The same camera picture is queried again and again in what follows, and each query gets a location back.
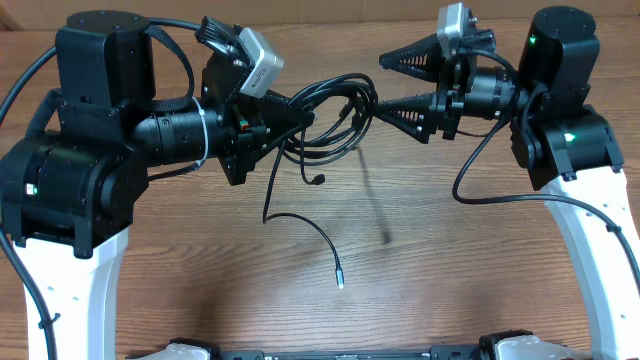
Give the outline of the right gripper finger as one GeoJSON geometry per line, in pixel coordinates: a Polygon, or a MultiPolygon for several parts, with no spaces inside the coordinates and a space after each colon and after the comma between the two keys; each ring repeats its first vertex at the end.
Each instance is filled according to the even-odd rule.
{"type": "Polygon", "coordinates": [[[405,47],[379,56],[383,69],[436,83],[443,66],[443,55],[437,35],[432,34],[405,47]]]}
{"type": "Polygon", "coordinates": [[[393,125],[422,144],[438,130],[440,113],[436,110],[436,94],[424,93],[379,102],[374,116],[393,125]]]}

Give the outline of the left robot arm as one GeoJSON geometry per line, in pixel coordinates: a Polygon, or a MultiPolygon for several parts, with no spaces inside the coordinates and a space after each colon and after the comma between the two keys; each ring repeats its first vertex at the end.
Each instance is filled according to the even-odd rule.
{"type": "Polygon", "coordinates": [[[272,90],[284,62],[262,34],[210,17],[73,14],[3,110],[50,60],[59,86],[1,160],[1,247],[24,286],[29,356],[112,359],[119,270],[149,184],[216,158],[240,185],[314,115],[272,90]],[[160,99],[152,46],[187,64],[169,34],[179,26],[212,54],[182,96],[160,99]]]}

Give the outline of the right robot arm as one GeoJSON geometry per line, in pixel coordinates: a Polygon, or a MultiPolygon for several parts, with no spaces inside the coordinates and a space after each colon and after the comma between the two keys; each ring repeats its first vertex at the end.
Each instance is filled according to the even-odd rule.
{"type": "Polygon", "coordinates": [[[600,52],[587,12],[550,6],[533,17],[518,64],[461,3],[443,7],[433,35],[384,53],[380,65],[435,84],[380,103],[379,119],[419,142],[453,139],[464,117],[511,132],[511,149],[565,242],[589,323],[575,350],[511,330],[481,337],[475,359],[635,359],[639,355],[639,234],[612,126],[586,102],[600,52]]]}

